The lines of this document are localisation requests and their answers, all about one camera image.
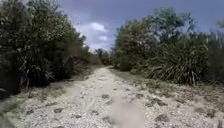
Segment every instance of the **grass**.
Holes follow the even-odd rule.
[[[45,88],[28,88],[19,94],[20,98],[36,98],[42,102],[47,100],[48,97],[57,98],[66,92],[66,88],[73,85],[75,81],[82,81],[88,79],[97,67],[89,66],[79,75],[75,75],[70,79],[65,79],[59,82],[51,83]]]
[[[182,104],[187,100],[194,101],[195,95],[199,95],[215,108],[224,112],[224,86],[198,83],[191,87],[160,80],[145,79],[140,75],[132,75],[129,72],[121,72],[112,68],[110,68],[110,71],[124,80],[132,82],[140,90],[147,90],[155,95],[174,98]]]
[[[25,100],[10,98],[0,104],[0,117],[19,118],[19,114],[24,112],[23,102]]]

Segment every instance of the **cloud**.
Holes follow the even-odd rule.
[[[109,49],[109,45],[113,42],[111,40],[111,33],[106,29],[105,25],[99,22],[89,22],[74,26],[82,35],[87,37],[86,44],[91,49]]]
[[[102,41],[107,41],[108,37],[107,36],[100,36],[99,39],[102,40]]]
[[[92,27],[93,30],[104,32],[104,33],[107,32],[103,24],[94,22],[94,23],[91,23],[90,26]]]

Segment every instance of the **gravel path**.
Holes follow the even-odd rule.
[[[223,113],[206,117],[192,105],[139,91],[107,68],[74,82],[58,98],[26,104],[14,121],[19,128],[217,128],[223,121]]]

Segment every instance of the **blue sky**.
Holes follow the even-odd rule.
[[[57,0],[74,26],[87,36],[92,48],[109,49],[114,44],[116,28],[128,20],[153,14],[156,8],[172,7],[190,12],[198,31],[216,28],[224,19],[224,0]]]

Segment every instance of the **dense thicket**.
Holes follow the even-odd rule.
[[[118,29],[113,66],[176,83],[224,82],[224,33],[194,28],[189,13],[172,8],[129,21]]]
[[[17,93],[79,73],[90,57],[84,40],[50,0],[1,2],[1,90]]]
[[[98,63],[102,65],[109,65],[110,62],[110,53],[102,48],[96,49],[95,54],[98,59]]]

